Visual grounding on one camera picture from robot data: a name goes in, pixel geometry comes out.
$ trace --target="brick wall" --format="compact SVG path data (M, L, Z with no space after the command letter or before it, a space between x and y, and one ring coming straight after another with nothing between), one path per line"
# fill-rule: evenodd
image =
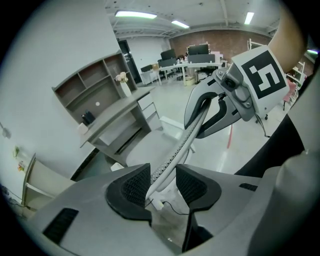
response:
M190 45L210 44L211 51L219 51L223 54L223 58L228 62L235 55L247 51L247 41L251 38L253 42L267 45L271 41L271 37L261 34L240 31L240 30L207 30L201 32L189 33L171 38L171 48L175 50L177 56L184 55L187 47ZM311 75L313 72L313 63L303 57L301 61L305 62L305 74Z

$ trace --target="vase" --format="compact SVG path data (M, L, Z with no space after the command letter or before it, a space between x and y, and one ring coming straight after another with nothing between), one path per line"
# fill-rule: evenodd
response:
M126 97L131 96L131 91L126 82L120 82L121 89Z

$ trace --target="ceiling light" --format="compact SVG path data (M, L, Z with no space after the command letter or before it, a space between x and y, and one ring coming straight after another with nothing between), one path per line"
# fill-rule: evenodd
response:
M177 21L177 20L174 20L174 21L172 21L171 23L176 24L176 25L178 25L178 26L180 26L180 27L183 27L184 29L190 28L188 25L183 24L182 22Z
M248 13L246 14L246 18L245 18L244 24L249 25L250 22L251 22L251 20L252 20L252 17L253 17L254 15L255 15L254 12L248 12Z
M318 52L315 50L307 50L307 51L308 51L308 53L311 53L311 54L318 54Z
M115 13L116 17L140 17L140 18L147 18L147 19L154 19L157 15L145 13L145 12L137 12L137 11L123 11L118 10Z

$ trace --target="pink chair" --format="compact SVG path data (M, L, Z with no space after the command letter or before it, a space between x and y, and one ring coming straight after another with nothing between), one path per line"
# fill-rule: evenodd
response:
M286 96L283 97L283 111L285 111L286 102L290 101L290 96L295 93L296 87L297 87L297 85L294 82L291 82L289 79L287 79L287 82L288 82L290 90L286 94Z

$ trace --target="white wall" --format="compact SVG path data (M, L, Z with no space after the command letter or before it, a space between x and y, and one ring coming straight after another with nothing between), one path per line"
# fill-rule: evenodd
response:
M159 37L136 37L126 40L138 72L141 68L158 63L161 53L170 49L168 39Z
M70 178L93 150L80 146L78 124L52 91L69 75L120 48L104 0L52 0L25 25L0 73L0 182L22 192L14 145Z

